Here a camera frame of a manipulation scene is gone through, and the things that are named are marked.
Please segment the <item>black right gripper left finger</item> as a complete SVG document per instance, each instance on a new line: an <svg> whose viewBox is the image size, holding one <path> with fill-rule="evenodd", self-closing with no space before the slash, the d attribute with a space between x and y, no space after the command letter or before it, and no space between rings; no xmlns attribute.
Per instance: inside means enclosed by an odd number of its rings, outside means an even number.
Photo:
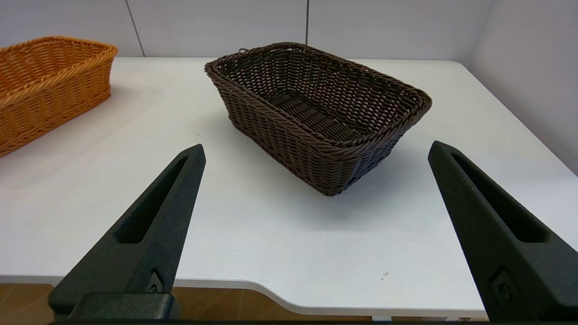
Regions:
<svg viewBox="0 0 578 325"><path fill-rule="evenodd" d="M49 294L56 319L177 319L172 288L205 168L180 152Z"/></svg>

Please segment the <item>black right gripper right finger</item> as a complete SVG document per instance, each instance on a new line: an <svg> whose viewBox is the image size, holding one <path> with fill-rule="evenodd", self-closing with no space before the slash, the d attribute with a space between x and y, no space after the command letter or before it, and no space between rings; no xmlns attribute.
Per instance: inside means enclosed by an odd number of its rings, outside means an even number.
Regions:
<svg viewBox="0 0 578 325"><path fill-rule="evenodd" d="M576 322L576 250L460 150L428 162L489 320Z"/></svg>

